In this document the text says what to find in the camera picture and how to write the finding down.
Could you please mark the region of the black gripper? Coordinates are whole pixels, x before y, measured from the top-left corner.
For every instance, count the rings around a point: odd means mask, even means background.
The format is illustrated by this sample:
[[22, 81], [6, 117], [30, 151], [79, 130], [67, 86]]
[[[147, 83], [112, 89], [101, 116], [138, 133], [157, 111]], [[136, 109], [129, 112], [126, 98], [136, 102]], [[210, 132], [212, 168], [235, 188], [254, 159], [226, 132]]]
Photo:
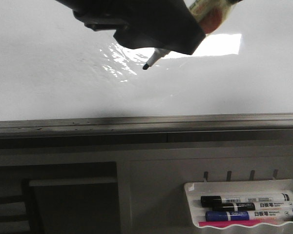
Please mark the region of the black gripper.
[[62, 0], [93, 31], [113, 30], [129, 49], [160, 48], [191, 55], [206, 37], [182, 0]]

